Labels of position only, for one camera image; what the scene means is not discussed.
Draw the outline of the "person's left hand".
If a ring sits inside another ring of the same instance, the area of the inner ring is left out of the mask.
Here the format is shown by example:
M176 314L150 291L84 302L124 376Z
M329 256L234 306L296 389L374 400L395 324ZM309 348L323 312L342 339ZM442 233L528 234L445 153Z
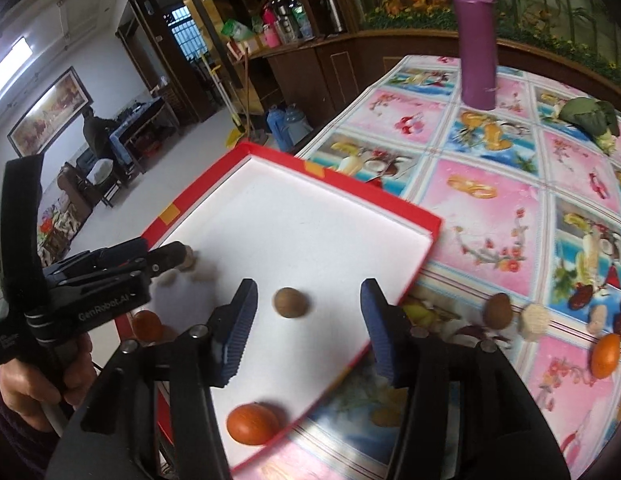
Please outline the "person's left hand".
M56 405L65 400L73 408L83 403L97 377L92 365L92 341L88 334L76 340L77 354L65 370L64 393L48 381L41 372L19 360L0 365L0 396L12 412L28 426L42 432L51 432L53 426L42 409L44 404Z

